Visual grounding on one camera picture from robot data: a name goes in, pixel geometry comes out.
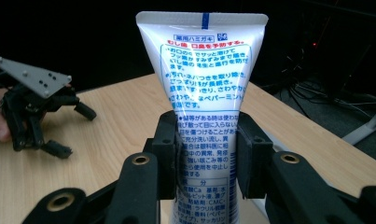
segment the table surface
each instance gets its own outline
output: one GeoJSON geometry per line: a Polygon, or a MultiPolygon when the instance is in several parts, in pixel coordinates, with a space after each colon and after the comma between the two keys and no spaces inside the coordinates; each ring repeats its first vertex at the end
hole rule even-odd
{"type": "MultiPolygon", "coordinates": [[[[21,223],[56,189],[80,188],[90,195],[115,181],[124,160],[142,151],[146,139],[155,133],[159,116],[172,109],[154,74],[78,96],[97,112],[95,120],[63,106],[42,121],[46,140],[74,150],[67,160],[41,150],[15,152],[11,143],[0,143],[0,223],[21,223]]],[[[364,186],[376,185],[376,160],[252,83],[241,110],[306,158],[333,187],[357,197],[364,186]]],[[[249,211],[250,201],[240,201],[248,209],[246,215],[242,212],[242,221],[256,216],[249,211]]],[[[161,203],[162,223],[168,223],[170,204],[161,203]]]]}

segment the screw hole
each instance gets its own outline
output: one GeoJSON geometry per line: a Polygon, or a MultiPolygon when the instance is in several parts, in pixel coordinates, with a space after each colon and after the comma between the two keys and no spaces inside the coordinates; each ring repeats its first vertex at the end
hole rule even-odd
{"type": "Polygon", "coordinates": [[[287,163],[299,163],[300,160],[298,157],[291,154],[284,154],[281,156],[281,159],[287,163]]]}
{"type": "Polygon", "coordinates": [[[48,203],[48,210],[50,212],[58,212],[71,205],[75,200],[75,196],[72,193],[61,193],[54,196],[48,203]]]}
{"type": "Polygon", "coordinates": [[[264,139],[263,139],[263,138],[260,138],[260,137],[255,137],[254,141],[255,141],[256,143],[262,143],[262,142],[264,142],[264,139]]]}
{"type": "Polygon", "coordinates": [[[149,162],[148,156],[137,156],[132,160],[132,163],[135,165],[144,165],[149,162]]]}

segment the silver metal plate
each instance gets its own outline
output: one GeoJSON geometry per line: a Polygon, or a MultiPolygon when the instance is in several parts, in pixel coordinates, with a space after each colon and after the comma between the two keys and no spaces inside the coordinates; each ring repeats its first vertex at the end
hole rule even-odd
{"type": "Polygon", "coordinates": [[[49,98],[71,82],[71,76],[0,57],[0,68],[42,98],[49,98]]]}

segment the toothpaste tube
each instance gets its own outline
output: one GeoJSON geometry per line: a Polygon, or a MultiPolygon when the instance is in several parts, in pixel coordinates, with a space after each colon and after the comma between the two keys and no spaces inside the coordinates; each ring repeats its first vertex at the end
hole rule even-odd
{"type": "Polygon", "coordinates": [[[237,122],[267,21],[248,13],[136,16],[184,145],[170,223],[239,223],[237,122]]]}

